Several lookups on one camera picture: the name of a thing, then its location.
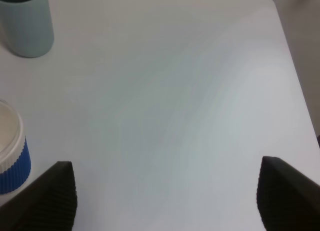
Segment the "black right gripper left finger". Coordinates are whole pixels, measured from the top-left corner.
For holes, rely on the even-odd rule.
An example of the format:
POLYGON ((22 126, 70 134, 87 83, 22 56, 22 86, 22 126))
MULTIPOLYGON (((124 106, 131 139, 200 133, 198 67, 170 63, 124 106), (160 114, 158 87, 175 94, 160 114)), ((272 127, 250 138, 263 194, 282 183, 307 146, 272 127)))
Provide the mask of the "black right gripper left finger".
POLYGON ((0 207, 2 231, 71 231, 78 207, 71 161, 58 161, 0 207))

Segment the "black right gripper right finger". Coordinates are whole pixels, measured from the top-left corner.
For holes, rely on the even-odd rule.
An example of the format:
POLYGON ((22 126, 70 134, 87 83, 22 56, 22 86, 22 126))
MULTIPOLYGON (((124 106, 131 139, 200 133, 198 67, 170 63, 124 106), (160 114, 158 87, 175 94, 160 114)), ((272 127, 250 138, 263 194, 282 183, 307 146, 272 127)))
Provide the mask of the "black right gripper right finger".
POLYGON ((267 231, 320 229, 320 186, 278 157, 262 157, 256 203, 267 231))

